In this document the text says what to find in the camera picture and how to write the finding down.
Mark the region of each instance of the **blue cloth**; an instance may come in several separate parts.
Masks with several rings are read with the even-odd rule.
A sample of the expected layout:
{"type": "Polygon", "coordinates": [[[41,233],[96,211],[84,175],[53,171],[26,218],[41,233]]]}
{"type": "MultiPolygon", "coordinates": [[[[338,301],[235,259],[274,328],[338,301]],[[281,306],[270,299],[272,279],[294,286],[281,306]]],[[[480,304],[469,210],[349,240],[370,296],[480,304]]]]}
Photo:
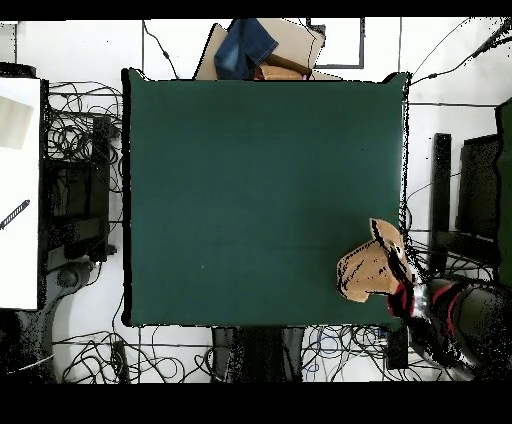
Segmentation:
{"type": "Polygon", "coordinates": [[[248,79],[247,58],[258,66],[277,45],[256,18],[237,19],[215,54],[218,79],[248,79]]]}

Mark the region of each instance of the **brown object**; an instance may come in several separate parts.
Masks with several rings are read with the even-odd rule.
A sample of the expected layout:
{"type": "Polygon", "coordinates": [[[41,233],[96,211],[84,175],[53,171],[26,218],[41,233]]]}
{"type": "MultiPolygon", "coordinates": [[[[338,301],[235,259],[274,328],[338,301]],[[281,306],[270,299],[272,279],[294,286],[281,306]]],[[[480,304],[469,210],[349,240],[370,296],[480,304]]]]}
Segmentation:
{"type": "Polygon", "coordinates": [[[260,65],[261,72],[263,73],[263,78],[266,81],[290,81],[290,80],[298,80],[302,81],[302,75],[297,71],[293,71],[291,69],[281,68],[280,66],[270,66],[263,62],[260,65]]]}
{"type": "Polygon", "coordinates": [[[391,250],[396,252],[407,270],[407,276],[411,278],[399,231],[389,222],[374,218],[370,218],[370,231],[371,241],[343,256],[338,262],[338,291],[355,302],[366,302],[370,293],[396,293],[399,282],[388,265],[391,250]]]}
{"type": "Polygon", "coordinates": [[[254,79],[257,81],[263,81],[265,79],[263,78],[263,72],[261,72],[261,68],[259,66],[254,68],[254,79]]]}
{"type": "Polygon", "coordinates": [[[311,72],[311,75],[309,77],[310,81],[341,81],[343,78],[336,77],[331,74],[325,74],[323,72],[318,72],[313,69],[311,72]]]}
{"type": "MultiPolygon", "coordinates": [[[[279,43],[272,54],[265,59],[267,65],[291,69],[301,74],[301,77],[311,74],[324,42],[323,35],[286,19],[258,18],[258,21],[279,43]]],[[[194,75],[195,80],[217,79],[214,57],[227,35],[228,32],[219,24],[213,25],[194,75]]]]}

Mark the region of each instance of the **green tabletop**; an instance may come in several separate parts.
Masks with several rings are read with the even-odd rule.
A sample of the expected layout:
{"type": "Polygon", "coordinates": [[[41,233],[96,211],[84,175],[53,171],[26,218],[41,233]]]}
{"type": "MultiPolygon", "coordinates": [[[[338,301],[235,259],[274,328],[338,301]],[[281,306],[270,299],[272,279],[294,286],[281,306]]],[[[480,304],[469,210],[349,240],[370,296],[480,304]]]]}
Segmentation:
{"type": "Polygon", "coordinates": [[[343,299],[336,264],[369,217],[398,226],[405,81],[130,70],[131,324],[394,321],[384,296],[343,299]]]}

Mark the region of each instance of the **desk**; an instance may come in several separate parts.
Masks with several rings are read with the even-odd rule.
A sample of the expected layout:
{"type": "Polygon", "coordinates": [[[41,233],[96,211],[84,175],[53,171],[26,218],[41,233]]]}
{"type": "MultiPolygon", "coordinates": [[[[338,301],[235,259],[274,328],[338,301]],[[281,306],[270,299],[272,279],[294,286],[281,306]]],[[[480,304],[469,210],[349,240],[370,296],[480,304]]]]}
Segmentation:
{"type": "Polygon", "coordinates": [[[393,321],[384,296],[344,299],[336,264],[370,216],[398,225],[405,75],[122,75],[126,324],[393,321]]]}
{"type": "Polygon", "coordinates": [[[39,166],[41,91],[47,82],[35,79],[32,72],[29,67],[12,64],[2,64],[0,69],[0,96],[32,108],[32,113],[22,118],[27,131],[21,149],[0,147],[0,221],[30,200],[29,206],[0,231],[1,308],[36,309],[38,288],[42,288],[44,279],[43,240],[38,235],[42,191],[39,166]]]}

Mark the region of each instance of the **pen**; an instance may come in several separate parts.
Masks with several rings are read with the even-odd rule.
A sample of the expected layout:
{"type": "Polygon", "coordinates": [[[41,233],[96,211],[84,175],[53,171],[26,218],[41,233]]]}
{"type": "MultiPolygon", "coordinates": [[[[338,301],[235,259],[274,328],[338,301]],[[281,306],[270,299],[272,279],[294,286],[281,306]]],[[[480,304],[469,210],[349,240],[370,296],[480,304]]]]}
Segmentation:
{"type": "Polygon", "coordinates": [[[7,218],[5,218],[2,222],[0,222],[0,230],[3,230],[7,224],[10,224],[11,221],[16,218],[21,212],[23,212],[27,206],[30,204],[30,200],[25,200],[21,205],[19,205],[14,211],[12,211],[7,218]]]}

